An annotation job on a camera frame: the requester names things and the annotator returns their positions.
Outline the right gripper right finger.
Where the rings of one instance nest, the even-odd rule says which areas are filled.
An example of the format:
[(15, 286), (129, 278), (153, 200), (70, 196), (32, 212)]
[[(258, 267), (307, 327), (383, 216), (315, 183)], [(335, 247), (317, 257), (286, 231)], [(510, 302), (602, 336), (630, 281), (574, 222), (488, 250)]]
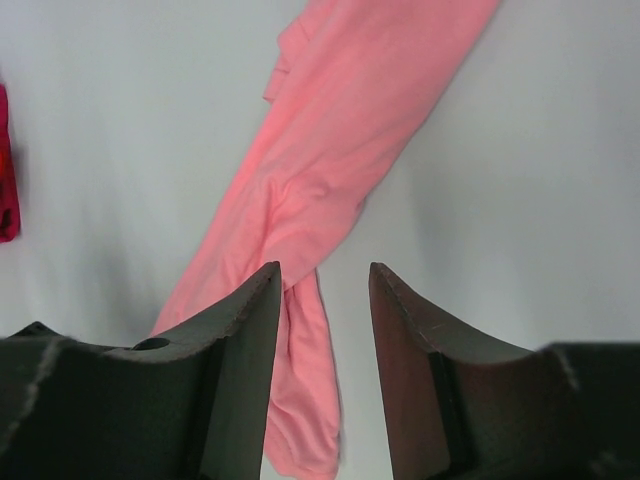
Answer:
[(384, 417), (396, 479), (635, 479), (639, 346), (492, 337), (369, 273)]

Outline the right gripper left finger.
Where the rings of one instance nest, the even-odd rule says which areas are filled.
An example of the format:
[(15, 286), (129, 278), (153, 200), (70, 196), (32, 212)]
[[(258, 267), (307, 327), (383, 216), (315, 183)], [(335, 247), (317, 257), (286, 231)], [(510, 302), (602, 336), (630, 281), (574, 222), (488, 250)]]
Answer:
[(276, 262), (131, 348), (35, 322), (1, 342), (5, 479), (256, 479), (281, 300)]

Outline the pink t shirt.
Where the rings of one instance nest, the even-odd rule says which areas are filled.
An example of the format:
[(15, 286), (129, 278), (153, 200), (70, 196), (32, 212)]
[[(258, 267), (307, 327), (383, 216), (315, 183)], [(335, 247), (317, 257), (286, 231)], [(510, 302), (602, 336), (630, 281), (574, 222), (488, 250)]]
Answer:
[(278, 262), (282, 303), (264, 451), (332, 479), (341, 410), (318, 266), (424, 123), (494, 1), (311, 1), (279, 35), (270, 108), (162, 308), (162, 333)]

